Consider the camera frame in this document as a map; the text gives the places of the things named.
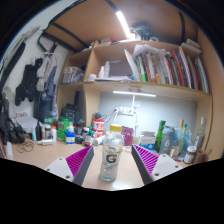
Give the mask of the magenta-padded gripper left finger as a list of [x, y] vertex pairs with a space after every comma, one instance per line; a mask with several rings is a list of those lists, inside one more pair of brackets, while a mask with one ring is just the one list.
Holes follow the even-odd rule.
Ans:
[[45, 170], [81, 186], [93, 156], [93, 147], [88, 146], [67, 158], [57, 158]]

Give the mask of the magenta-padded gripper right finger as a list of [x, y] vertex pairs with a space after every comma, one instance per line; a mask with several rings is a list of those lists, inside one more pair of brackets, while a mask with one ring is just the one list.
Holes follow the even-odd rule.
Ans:
[[132, 145], [131, 154], [145, 185], [182, 169], [182, 166], [167, 154], [158, 155], [139, 145]]

